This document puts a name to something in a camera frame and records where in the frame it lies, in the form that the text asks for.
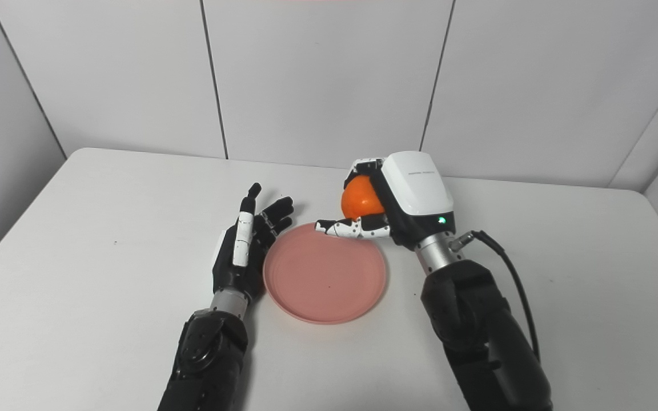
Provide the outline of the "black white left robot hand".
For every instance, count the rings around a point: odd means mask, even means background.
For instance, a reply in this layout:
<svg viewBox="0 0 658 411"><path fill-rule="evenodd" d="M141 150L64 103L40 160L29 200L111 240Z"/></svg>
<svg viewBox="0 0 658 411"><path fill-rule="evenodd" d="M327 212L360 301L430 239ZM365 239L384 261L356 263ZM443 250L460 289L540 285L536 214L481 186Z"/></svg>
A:
<svg viewBox="0 0 658 411"><path fill-rule="evenodd" d="M238 218L223 236L212 266L214 292L240 292L249 303L263 294L263 265L279 235L292 225L294 200L282 197L262 211L256 199L262 187L254 183L241 200Z"/></svg>

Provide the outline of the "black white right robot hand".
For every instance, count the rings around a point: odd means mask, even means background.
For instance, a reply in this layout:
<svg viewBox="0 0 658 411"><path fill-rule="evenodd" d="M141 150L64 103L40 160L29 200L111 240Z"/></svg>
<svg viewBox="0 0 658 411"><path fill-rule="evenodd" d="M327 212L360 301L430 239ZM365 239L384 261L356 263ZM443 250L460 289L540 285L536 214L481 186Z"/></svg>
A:
<svg viewBox="0 0 658 411"><path fill-rule="evenodd" d="M318 220L316 231L350 239L390 237L412 251L428 237L456 234L454 200L430 154L402 151L357 159L344 189L361 176L368 177L383 210L363 212L355 219Z"/></svg>

